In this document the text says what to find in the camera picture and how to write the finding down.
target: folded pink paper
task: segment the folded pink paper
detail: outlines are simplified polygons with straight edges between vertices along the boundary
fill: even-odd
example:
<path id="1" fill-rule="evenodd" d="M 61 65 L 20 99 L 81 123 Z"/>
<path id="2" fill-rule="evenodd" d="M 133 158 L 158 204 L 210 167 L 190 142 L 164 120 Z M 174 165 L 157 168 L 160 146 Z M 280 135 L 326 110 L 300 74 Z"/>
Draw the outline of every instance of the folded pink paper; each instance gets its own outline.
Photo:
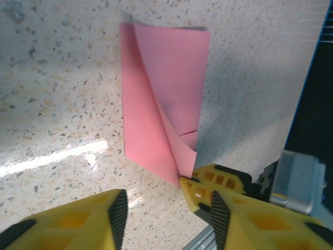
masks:
<path id="1" fill-rule="evenodd" d="M 191 177 L 210 32 L 120 24 L 125 156 L 179 185 Z"/>

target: terrazzo surface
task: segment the terrazzo surface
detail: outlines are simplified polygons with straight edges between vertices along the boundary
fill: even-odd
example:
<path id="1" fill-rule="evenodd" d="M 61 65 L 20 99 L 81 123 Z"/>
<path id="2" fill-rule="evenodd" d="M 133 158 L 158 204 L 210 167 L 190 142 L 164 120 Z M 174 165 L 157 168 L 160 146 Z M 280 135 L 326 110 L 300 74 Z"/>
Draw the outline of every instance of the terrazzo surface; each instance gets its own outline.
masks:
<path id="1" fill-rule="evenodd" d="M 206 224 L 182 192 L 123 151 L 119 23 L 212 32 L 196 166 L 277 160 L 328 0 L 1 1 L 0 231 L 114 188 L 123 249 L 181 249 Z"/>

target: silver metal part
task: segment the silver metal part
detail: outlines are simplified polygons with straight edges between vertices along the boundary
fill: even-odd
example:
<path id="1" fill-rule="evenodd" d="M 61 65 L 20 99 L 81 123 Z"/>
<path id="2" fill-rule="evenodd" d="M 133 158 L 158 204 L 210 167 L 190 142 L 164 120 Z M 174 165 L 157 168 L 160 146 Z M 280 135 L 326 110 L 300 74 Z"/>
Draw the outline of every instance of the silver metal part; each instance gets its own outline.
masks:
<path id="1" fill-rule="evenodd" d="M 333 216 L 322 205 L 325 169 L 314 156 L 283 151 L 270 203 L 317 218 L 332 230 Z"/>
<path id="2" fill-rule="evenodd" d="M 212 226 L 207 226 L 182 250 L 216 250 L 215 233 Z"/>

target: white speckled surface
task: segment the white speckled surface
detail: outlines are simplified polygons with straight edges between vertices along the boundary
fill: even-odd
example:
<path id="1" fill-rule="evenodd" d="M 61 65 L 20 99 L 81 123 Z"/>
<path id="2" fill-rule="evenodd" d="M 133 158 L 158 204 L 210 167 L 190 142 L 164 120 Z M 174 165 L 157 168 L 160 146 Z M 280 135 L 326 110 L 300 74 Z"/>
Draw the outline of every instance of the white speckled surface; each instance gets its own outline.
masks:
<path id="1" fill-rule="evenodd" d="M 328 4 L 30 0 L 25 16 L 0 11 L 0 231 L 126 188 L 123 248 L 180 249 L 205 223 L 178 188 L 123 157 L 119 22 L 212 31 L 197 166 L 257 177 L 284 146 Z"/>

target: pink paper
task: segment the pink paper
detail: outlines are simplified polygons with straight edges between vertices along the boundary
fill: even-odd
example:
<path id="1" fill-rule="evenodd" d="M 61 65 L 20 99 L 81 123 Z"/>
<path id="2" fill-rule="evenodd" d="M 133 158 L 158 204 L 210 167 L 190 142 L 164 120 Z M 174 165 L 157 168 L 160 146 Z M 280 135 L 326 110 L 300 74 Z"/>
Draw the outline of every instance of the pink paper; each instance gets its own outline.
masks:
<path id="1" fill-rule="evenodd" d="M 191 177 L 210 33 L 120 25 L 125 155 L 178 185 Z"/>

